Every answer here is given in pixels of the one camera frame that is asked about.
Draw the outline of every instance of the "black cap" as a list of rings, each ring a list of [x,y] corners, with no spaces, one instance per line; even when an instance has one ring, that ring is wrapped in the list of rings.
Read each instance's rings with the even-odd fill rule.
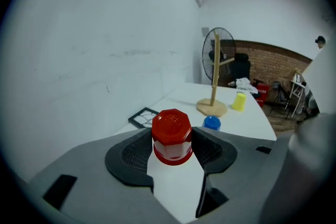
[[[319,36],[317,39],[315,39],[315,43],[320,42],[320,41],[323,43],[326,43],[326,40],[322,36]]]

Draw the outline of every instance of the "yellow cup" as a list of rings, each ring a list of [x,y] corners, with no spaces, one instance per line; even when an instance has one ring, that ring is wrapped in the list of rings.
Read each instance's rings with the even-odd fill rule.
[[[235,101],[232,104],[232,109],[236,111],[244,111],[245,109],[245,102],[246,102],[246,94],[243,92],[237,92],[237,96]]]

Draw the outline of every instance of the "wooden stand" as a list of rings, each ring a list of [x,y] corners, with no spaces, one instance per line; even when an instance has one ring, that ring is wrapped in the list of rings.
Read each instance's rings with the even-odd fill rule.
[[[206,116],[216,116],[219,118],[227,112],[226,105],[215,99],[219,77],[219,66],[234,61],[234,58],[226,60],[219,64],[221,56],[220,53],[221,40],[219,38],[219,35],[216,34],[216,32],[214,32],[214,34],[215,34],[215,62],[214,62],[214,76],[213,76],[211,99],[202,99],[198,101],[196,104],[196,108],[198,111],[200,111]]]

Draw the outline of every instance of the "wooden base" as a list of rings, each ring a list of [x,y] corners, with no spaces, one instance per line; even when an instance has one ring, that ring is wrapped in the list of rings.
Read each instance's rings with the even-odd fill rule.
[[[213,106],[210,106],[210,99],[202,99],[197,102],[196,108],[206,116],[221,117],[227,112],[227,107],[224,103],[215,100]]]

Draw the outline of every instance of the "red box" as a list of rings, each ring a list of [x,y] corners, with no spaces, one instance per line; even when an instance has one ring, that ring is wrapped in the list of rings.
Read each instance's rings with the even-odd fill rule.
[[[259,106],[262,108],[267,98],[269,85],[259,83],[256,88],[258,92],[260,93],[260,96],[256,98],[256,101],[258,102]]]

